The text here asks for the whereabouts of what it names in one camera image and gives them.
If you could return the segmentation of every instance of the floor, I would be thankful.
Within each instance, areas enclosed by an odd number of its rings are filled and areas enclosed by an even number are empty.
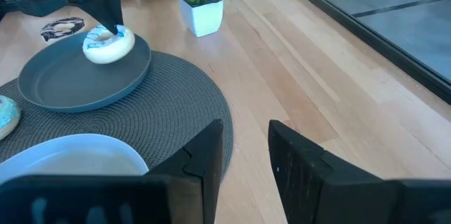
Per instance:
[[[329,0],[349,14],[364,13],[420,0]],[[451,0],[442,0],[360,17],[363,23],[414,58],[446,77],[451,84],[449,29]]]
[[[45,47],[39,29],[77,15],[9,13],[0,22],[0,85]],[[278,119],[382,178],[451,178],[451,107],[307,0],[227,0],[223,24],[197,39],[177,0],[123,0],[125,24],[184,58],[224,93],[235,146],[216,223],[286,223],[267,145]]]

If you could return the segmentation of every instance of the white bowl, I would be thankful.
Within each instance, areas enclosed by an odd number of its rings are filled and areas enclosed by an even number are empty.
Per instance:
[[[125,142],[96,134],[52,139],[0,164],[0,182],[21,175],[144,175],[142,157]]]

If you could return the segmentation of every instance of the woven placemat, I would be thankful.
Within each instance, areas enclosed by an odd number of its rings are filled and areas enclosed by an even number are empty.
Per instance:
[[[149,169],[183,147],[213,119],[223,120],[224,171],[233,149],[233,127],[224,96],[198,67],[175,56],[152,51],[149,72],[125,98],[85,113],[56,113],[24,100],[13,80],[0,95],[18,102],[22,118],[0,141],[0,161],[48,139],[98,133],[133,147]]]

